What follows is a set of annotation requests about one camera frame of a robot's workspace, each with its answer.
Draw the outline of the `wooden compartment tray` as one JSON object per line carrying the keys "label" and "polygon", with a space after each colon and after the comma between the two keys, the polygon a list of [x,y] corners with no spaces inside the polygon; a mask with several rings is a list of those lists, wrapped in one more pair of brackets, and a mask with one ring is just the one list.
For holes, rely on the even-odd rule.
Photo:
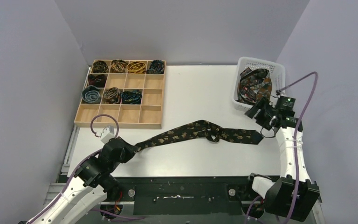
{"label": "wooden compartment tray", "polygon": [[86,76],[74,124],[160,129],[166,61],[96,59]]}

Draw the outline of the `black gold floral tie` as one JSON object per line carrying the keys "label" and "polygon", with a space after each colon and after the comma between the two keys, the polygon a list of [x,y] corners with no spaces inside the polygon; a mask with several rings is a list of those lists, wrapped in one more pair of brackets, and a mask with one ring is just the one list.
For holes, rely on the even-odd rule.
{"label": "black gold floral tie", "polygon": [[264,139],[256,130],[223,128],[207,120],[197,120],[153,136],[135,144],[135,146],[140,152],[149,147],[163,146],[199,138],[205,138],[212,143],[224,140],[231,143],[250,145],[257,145]]}

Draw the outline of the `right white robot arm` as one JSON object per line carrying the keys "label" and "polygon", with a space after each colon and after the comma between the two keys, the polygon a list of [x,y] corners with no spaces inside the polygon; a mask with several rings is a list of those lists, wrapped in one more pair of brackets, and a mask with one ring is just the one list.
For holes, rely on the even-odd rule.
{"label": "right white robot arm", "polygon": [[294,102],[294,98],[284,97],[272,106],[262,98],[245,113],[262,129],[274,131],[280,155],[280,176],[276,181],[255,173],[248,180],[251,191],[263,199],[265,212],[303,222],[318,200],[320,189],[305,166],[303,126],[294,116]]}

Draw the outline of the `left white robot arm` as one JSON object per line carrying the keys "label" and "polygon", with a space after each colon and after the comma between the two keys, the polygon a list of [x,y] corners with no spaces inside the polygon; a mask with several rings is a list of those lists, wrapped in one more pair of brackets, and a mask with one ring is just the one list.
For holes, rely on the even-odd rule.
{"label": "left white robot arm", "polygon": [[137,146],[121,137],[108,140],[102,149],[88,155],[76,166],[57,196],[27,223],[74,223],[105,199],[116,199],[121,188],[112,172],[137,152]]}

